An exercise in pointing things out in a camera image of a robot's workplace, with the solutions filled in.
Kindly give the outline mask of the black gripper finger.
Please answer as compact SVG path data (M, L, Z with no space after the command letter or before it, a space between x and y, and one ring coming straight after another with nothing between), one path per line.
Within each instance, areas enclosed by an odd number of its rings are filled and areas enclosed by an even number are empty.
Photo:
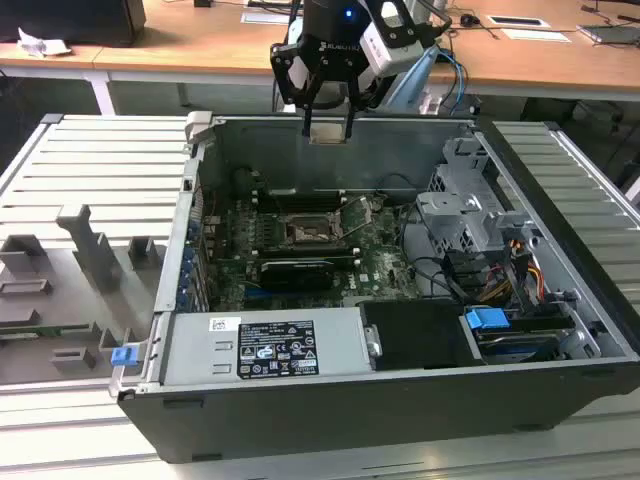
M352 135L353 123L358 112L375 109L377 99L378 78L370 68L365 69L360 75L352 76L346 82L348 110L344 123L344 137Z
M275 43L271 46L271 67L283 101L304 112L302 135L309 136L314 100L320 90L320 53L318 42ZM310 79L297 87L290 75L296 59L307 68Z

